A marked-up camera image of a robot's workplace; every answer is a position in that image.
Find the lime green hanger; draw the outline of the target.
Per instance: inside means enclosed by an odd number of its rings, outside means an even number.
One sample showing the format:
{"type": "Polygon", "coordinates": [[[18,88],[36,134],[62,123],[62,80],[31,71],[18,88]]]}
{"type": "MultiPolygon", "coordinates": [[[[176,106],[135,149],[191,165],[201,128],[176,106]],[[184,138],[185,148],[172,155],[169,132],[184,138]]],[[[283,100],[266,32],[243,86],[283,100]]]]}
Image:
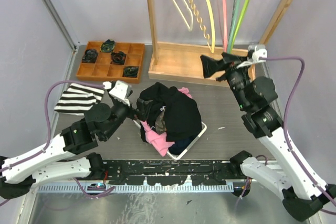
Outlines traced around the lime green hanger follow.
{"type": "Polygon", "coordinates": [[[250,0],[244,0],[243,6],[242,6],[242,7],[239,7],[239,12],[238,12],[238,22],[237,22],[236,30],[235,30],[235,33],[234,33],[233,46],[234,46],[234,44],[235,44],[237,35],[238,35],[239,30],[240,30],[240,27],[241,27],[241,24],[242,24],[243,19],[244,19],[244,17],[245,17],[246,10],[247,10],[247,7],[248,7],[248,5],[249,5],[249,2],[250,2],[250,0]]]}

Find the yellow hanger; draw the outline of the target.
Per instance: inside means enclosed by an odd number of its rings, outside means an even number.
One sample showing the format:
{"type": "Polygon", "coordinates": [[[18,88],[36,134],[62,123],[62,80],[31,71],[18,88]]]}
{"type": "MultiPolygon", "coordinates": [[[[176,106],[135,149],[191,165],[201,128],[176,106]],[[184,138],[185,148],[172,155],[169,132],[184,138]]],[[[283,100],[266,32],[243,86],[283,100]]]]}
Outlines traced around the yellow hanger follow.
{"type": "Polygon", "coordinates": [[[199,25],[200,31],[203,33],[203,37],[206,40],[206,44],[211,53],[215,52],[215,42],[216,42],[216,31],[215,31],[215,22],[213,8],[211,0],[204,0],[206,4],[206,10],[208,12],[208,19],[210,25],[210,31],[208,31],[207,26],[204,23],[204,20],[199,12],[197,7],[197,2],[195,0],[187,0],[189,7],[191,8],[192,14],[196,18],[196,22],[199,25]]]}

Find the mint green hanger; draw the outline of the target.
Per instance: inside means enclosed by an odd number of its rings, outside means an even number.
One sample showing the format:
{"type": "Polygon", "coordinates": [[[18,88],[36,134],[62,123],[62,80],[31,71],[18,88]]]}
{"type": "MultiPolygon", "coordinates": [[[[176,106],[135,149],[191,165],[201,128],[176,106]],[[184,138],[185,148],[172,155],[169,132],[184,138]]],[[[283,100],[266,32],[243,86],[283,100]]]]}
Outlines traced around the mint green hanger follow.
{"type": "Polygon", "coordinates": [[[233,38],[234,38],[235,30],[236,30],[236,25],[238,22],[238,12],[239,12],[239,7],[240,7],[240,1],[241,0],[234,0],[233,2],[232,19],[231,19],[231,24],[230,24],[229,39],[228,39],[228,46],[227,46],[228,53],[231,53],[232,48],[233,48],[233,38]]]}

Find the pink hanger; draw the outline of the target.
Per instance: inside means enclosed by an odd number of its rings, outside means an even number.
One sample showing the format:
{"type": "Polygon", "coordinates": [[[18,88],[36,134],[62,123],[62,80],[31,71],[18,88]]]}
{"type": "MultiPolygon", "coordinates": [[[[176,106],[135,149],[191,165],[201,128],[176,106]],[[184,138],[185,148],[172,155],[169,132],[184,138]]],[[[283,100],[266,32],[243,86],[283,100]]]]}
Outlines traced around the pink hanger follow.
{"type": "Polygon", "coordinates": [[[219,4],[219,0],[216,0],[216,3],[219,16],[219,24],[221,25],[220,34],[222,38],[223,50],[226,52],[228,43],[226,0],[221,0],[221,5],[219,4]]]}

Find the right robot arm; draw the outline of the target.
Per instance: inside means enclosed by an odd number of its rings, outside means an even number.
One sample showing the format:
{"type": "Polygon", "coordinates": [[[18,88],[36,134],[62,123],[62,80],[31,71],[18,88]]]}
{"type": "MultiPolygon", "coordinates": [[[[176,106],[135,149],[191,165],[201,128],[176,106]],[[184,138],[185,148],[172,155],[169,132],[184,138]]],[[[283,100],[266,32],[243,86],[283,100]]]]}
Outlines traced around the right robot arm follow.
{"type": "Polygon", "coordinates": [[[250,80],[248,68],[270,59],[266,49],[254,49],[246,57],[222,53],[221,60],[200,56],[203,77],[217,72],[223,74],[216,80],[227,81],[241,111],[245,128],[259,140],[277,160],[284,174],[263,165],[247,151],[241,151],[230,161],[233,177],[255,179],[282,201],[287,213],[297,221],[305,221],[324,211],[327,203],[335,204],[335,185],[327,184],[308,164],[287,129],[290,104],[280,116],[271,103],[278,98],[273,79],[265,76],[250,80]]]}

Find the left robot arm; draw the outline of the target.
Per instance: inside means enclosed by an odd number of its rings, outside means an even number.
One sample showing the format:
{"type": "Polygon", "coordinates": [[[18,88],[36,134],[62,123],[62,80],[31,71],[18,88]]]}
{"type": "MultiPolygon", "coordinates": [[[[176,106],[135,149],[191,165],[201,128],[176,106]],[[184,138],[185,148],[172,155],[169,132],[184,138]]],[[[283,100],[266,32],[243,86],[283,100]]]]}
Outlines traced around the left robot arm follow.
{"type": "Polygon", "coordinates": [[[18,198],[55,180],[101,179],[105,167],[100,154],[91,153],[74,161],[70,158],[94,149],[99,141],[107,141],[126,118],[134,118],[136,110],[129,101],[132,92],[131,88],[112,88],[108,95],[113,106],[94,105],[83,119],[52,138],[48,147],[38,147],[40,154],[32,159],[28,159],[31,152],[14,158],[2,156],[1,197],[6,200],[18,198]]]}

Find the black printed t shirt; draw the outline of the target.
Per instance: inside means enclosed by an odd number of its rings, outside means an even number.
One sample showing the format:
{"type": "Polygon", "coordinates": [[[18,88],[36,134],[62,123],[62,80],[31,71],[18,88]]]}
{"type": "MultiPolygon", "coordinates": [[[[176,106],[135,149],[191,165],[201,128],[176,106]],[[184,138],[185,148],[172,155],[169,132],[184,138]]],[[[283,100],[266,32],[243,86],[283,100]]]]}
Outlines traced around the black printed t shirt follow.
{"type": "Polygon", "coordinates": [[[156,130],[155,121],[163,113],[166,140],[177,142],[195,137],[202,130],[202,119],[195,100],[179,91],[157,82],[140,93],[140,99],[152,100],[146,123],[156,130]]]}

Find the pink t shirt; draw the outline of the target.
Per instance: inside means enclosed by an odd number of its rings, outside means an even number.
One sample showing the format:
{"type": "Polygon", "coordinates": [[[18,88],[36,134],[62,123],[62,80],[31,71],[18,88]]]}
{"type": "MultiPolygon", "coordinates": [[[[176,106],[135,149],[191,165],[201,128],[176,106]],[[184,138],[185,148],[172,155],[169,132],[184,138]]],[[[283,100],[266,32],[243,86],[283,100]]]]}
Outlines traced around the pink t shirt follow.
{"type": "Polygon", "coordinates": [[[152,101],[146,120],[141,121],[141,139],[165,156],[178,155],[202,130],[196,101],[188,88],[155,83],[140,93],[140,99],[152,101]]]}

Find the cream white hanger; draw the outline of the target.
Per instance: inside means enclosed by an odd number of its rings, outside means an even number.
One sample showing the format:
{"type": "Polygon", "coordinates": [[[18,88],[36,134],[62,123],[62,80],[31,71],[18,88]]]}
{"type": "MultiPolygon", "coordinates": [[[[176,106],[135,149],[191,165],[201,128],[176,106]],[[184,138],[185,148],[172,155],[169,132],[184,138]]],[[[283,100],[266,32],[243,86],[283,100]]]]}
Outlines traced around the cream white hanger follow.
{"type": "Polygon", "coordinates": [[[184,22],[187,30],[191,32],[194,26],[194,17],[186,0],[171,0],[184,22]]]}

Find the navy blue t shirt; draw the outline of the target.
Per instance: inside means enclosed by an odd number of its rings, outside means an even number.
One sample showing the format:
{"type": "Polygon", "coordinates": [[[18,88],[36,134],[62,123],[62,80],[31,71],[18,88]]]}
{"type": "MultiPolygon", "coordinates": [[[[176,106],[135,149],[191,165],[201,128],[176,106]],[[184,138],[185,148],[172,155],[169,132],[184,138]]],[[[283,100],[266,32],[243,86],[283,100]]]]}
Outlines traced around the navy blue t shirt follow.
{"type": "Polygon", "coordinates": [[[196,135],[176,141],[171,147],[169,147],[169,152],[173,155],[180,155],[195,138],[196,135]]]}

